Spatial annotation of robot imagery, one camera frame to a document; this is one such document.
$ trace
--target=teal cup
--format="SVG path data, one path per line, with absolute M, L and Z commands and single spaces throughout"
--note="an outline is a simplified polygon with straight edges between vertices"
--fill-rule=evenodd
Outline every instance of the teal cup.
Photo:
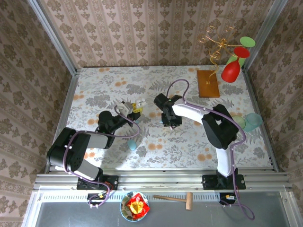
M 250 113 L 245 118 L 244 131 L 253 131 L 263 123 L 262 117 L 256 113 Z

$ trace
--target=wooden mallet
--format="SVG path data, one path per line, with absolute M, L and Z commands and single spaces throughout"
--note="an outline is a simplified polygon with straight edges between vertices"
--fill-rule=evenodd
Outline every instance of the wooden mallet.
M 186 200 L 167 197 L 167 196 L 162 196 L 162 195 L 153 195 L 153 197 L 158 198 L 158 199 L 164 199 L 164 200 L 173 200 L 173 201 L 186 202 L 186 210 L 191 210 L 193 208 L 193 193 L 192 192 L 187 193 Z

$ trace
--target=purple cable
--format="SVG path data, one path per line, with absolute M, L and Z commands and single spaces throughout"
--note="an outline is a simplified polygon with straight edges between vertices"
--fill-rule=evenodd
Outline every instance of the purple cable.
M 138 131 L 137 131 L 137 133 L 136 133 L 135 135 L 131 135 L 131 136 L 116 136 L 116 135 L 112 135 L 112 134 L 105 134 L 105 133 L 95 132 L 95 131 L 85 131 L 85 130 L 77 131 L 77 132 L 71 137 L 71 139 L 70 139 L 70 141 L 69 141 L 69 143 L 68 143 L 68 145 L 67 145 L 67 147 L 66 147 L 66 149 L 65 149 L 64 155 L 63 155 L 63 168 L 64 168 L 64 171 L 65 171 L 66 173 L 71 173 L 71 174 L 73 174 L 73 175 L 75 175 L 75 176 L 77 176 L 77 177 L 82 178 L 82 179 L 85 180 L 86 182 L 101 184 L 101 185 L 103 185 L 103 186 L 105 186 L 105 187 L 107 188 L 106 197 L 105 197 L 104 200 L 99 204 L 99 206 L 101 206 L 103 203 L 106 202 L 106 200 L 108 200 L 108 198 L 109 198 L 109 192 L 110 192 L 109 186 L 108 186 L 107 184 L 103 183 L 103 182 L 92 181 L 92 180 L 89 180 L 89 179 L 87 179 L 87 178 L 85 178 L 85 177 L 83 177 L 83 176 L 80 176 L 80 175 L 74 173 L 73 171 L 69 171 L 69 170 L 68 170 L 68 167 L 67 167 L 67 165 L 66 165 L 66 158 L 67 158 L 67 154 L 68 154 L 69 148 L 70 148 L 70 146 L 71 146 L 73 140 L 75 139 L 75 137 L 76 137 L 77 135 L 79 135 L 79 134 L 81 134 L 81 133 L 90 133 L 90 134 L 97 134 L 97 135 L 110 136 L 110 137 L 118 137 L 118 138 L 126 138 L 126 139 L 128 139 L 128 138 L 133 138 L 133 137 L 136 137 L 137 135 L 139 135 L 140 130 L 141 130 L 141 129 L 140 129 L 140 126 L 139 126 L 136 122 L 134 122 L 134 121 L 128 119 L 127 117 L 123 116 L 122 114 L 120 114 L 120 113 L 117 111 L 117 106 L 114 107 L 114 110 L 115 110 L 116 114 L 118 114 L 119 116 L 123 117 L 124 119 L 126 119 L 126 120 L 129 121 L 130 123 L 135 124 L 135 125 L 138 127 Z
M 233 143 L 231 145 L 231 162 L 232 162 L 232 183 L 233 183 L 233 189 L 234 189 L 234 192 L 235 192 L 235 195 L 236 195 L 236 198 L 237 198 L 237 201 L 238 201 L 238 204 L 237 206 L 239 206 L 242 210 L 242 212 L 245 214 L 245 216 L 249 219 L 249 220 L 254 220 L 255 219 L 255 214 L 253 213 L 253 211 L 251 209 L 249 209 L 247 206 L 244 206 L 240 203 L 240 198 L 239 198 L 239 195 L 238 195 L 238 192 L 237 192 L 237 185 L 236 185 L 236 176 L 235 176 L 235 163 L 234 163 L 234 156 L 233 156 L 233 149 L 236 145 L 239 145 L 239 144 L 242 144 L 245 142 L 246 140 L 246 135 L 245 135 L 245 132 L 243 131 L 243 129 L 230 117 L 220 113 L 220 112 L 217 112 L 215 110 L 211 110 L 211 109 L 208 109 L 208 108 L 205 108 L 205 107 L 201 107 L 201 106 L 198 106 L 198 105 L 195 105 L 195 104 L 191 104 L 189 102 L 187 102 L 185 100 L 185 94 L 186 92 L 188 91 L 189 89 L 189 82 L 186 80 L 186 79 L 177 79 L 175 80 L 174 82 L 171 83 L 171 85 L 169 86 L 168 90 L 167 90 L 167 93 L 166 93 L 166 97 L 168 97 L 168 94 L 169 94 L 169 89 L 172 87 L 172 85 L 176 82 L 179 82 L 179 81 L 184 81 L 187 83 L 187 88 L 185 89 L 184 93 L 183 93 L 183 96 L 182 96 L 182 100 L 183 102 L 185 103 L 185 105 L 187 106 L 191 106 L 193 108 L 198 108 L 198 109 L 201 109 L 203 111 L 208 111 L 208 112 L 212 112 L 216 115 L 219 115 L 221 117 L 224 117 L 225 119 L 229 120 L 230 122 L 232 122 L 240 131 L 240 133 L 243 135 L 243 138 L 241 141 L 239 142 L 236 142 L 236 143 Z M 248 216 L 247 212 L 244 210 L 244 207 L 247 208 L 251 213 L 252 213 L 252 218 Z

